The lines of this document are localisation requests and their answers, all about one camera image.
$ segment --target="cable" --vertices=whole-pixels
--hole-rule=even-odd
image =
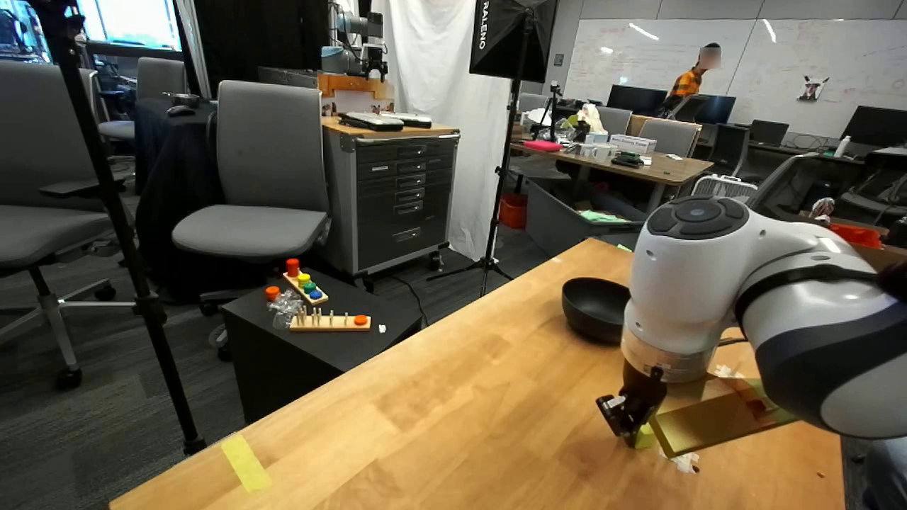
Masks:
[[[732,75],[729,89],[724,89],[729,95],[732,95],[733,84],[737,84],[737,72],[740,72],[740,67],[743,67],[743,58],[744,58],[744,51],[749,51],[749,44],[754,41],[754,33],[757,33],[757,21],[751,24],[749,37],[744,37],[744,44],[743,44],[740,61],[737,61],[733,75]]]
[[[418,292],[415,292],[407,280],[401,280],[401,279],[387,275],[387,280],[401,285],[401,286],[407,290],[407,295],[414,295],[414,302],[415,302],[415,306],[418,306],[418,320],[423,320],[423,326],[427,326],[427,314],[424,314],[424,306],[423,306]]]

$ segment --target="colorful toy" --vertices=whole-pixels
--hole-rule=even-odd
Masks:
[[[296,314],[287,324],[291,333],[367,333],[372,329],[372,314]]]
[[[325,305],[328,292],[323,292],[308,273],[299,269],[296,258],[287,258],[282,280],[294,290],[308,306]]]

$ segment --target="person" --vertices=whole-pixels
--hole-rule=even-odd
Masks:
[[[707,68],[713,68],[713,64],[719,61],[719,45],[716,44],[707,44],[699,50],[699,61],[683,72],[675,86],[672,86],[672,95],[668,96],[696,96],[699,95],[699,86],[702,86],[702,75]]]

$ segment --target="metal cabinet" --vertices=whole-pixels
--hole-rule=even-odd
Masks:
[[[359,279],[438,254],[447,245],[455,143],[455,132],[325,129],[328,263]]]

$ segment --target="window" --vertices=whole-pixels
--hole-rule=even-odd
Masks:
[[[87,41],[177,51],[172,0],[80,0]]]

